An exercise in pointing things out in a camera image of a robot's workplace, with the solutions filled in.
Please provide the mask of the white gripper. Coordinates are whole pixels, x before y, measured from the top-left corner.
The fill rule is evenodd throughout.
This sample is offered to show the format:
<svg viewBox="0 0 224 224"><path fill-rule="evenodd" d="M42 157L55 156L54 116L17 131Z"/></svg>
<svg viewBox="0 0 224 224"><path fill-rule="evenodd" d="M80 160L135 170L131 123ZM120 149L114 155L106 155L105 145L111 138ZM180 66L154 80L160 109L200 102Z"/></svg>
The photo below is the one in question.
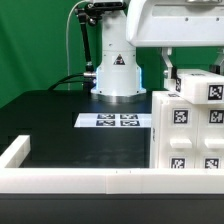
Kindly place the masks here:
<svg viewBox="0 0 224 224"><path fill-rule="evenodd" d="M176 79L170 47L224 46L224 0L131 0L126 38L136 47L163 47L164 77ZM224 74L224 48L210 71Z"/></svg>

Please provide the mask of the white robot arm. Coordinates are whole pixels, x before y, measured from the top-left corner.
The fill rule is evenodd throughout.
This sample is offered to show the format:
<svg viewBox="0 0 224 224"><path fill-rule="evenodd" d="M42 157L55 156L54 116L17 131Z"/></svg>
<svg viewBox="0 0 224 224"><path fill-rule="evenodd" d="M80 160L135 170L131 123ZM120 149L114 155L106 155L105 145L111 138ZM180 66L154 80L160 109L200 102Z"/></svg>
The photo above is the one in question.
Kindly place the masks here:
<svg viewBox="0 0 224 224"><path fill-rule="evenodd" d="M146 93L138 47L224 46L224 0L88 0L102 18L102 62L93 96L119 101Z"/></svg>

